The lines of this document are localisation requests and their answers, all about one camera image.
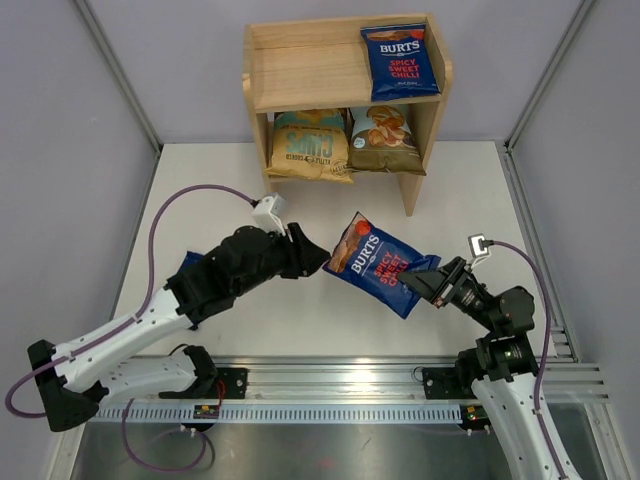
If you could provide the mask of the blue Burts bag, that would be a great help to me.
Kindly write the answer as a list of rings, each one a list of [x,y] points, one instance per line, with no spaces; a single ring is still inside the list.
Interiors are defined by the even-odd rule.
[[[197,265],[200,260],[204,257],[203,254],[187,251],[186,255],[179,267],[179,272],[184,272],[185,270],[190,270],[193,266]]]
[[[431,65],[424,23],[362,27],[372,81],[371,101],[440,93]]]
[[[375,297],[405,319],[420,296],[402,283],[398,275],[435,270],[440,262],[440,256],[420,253],[357,212],[323,270]]]

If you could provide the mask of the yellow kettle chips bag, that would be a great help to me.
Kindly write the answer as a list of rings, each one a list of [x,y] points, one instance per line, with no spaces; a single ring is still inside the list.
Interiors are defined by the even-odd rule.
[[[345,109],[278,112],[273,127],[268,175],[353,183]]]

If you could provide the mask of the light blue cassava chips bag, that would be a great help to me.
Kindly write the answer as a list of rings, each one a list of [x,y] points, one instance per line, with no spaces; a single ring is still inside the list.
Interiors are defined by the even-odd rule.
[[[354,107],[350,113],[353,119],[348,158],[350,170],[426,174],[408,125],[407,105]]]

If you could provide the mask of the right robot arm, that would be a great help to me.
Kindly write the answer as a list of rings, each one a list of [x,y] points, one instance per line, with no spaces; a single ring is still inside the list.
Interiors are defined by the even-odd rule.
[[[402,272],[398,280],[436,308],[454,306],[488,334],[458,354],[454,384],[480,401],[514,479],[578,479],[542,391],[543,367],[528,339],[535,302],[528,290],[489,293],[456,257],[436,270]]]

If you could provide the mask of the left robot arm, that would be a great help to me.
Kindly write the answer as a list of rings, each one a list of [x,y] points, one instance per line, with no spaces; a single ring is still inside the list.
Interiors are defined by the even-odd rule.
[[[28,356],[50,430],[70,430],[107,404],[131,398],[218,397],[219,374],[204,347],[190,345],[163,358],[141,358],[139,352],[177,331],[196,329],[276,276],[309,277],[329,257],[296,223],[285,234],[243,226],[170,277],[139,312],[66,343],[32,344]]]

